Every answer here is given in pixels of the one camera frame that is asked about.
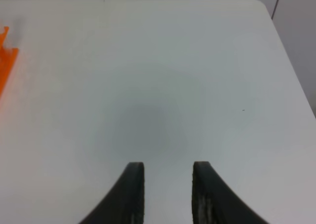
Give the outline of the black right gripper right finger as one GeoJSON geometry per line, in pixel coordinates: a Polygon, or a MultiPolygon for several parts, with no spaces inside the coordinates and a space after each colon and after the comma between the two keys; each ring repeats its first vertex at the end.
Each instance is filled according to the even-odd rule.
{"type": "Polygon", "coordinates": [[[192,215],[195,224],[265,224],[207,161],[193,165],[192,215]]]}

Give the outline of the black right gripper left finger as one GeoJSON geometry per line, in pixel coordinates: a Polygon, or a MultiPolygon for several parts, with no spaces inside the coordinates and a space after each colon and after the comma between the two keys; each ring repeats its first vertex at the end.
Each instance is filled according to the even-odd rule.
{"type": "Polygon", "coordinates": [[[145,212],[145,169],[130,162],[111,190],[82,224],[142,224],[145,212]]]}

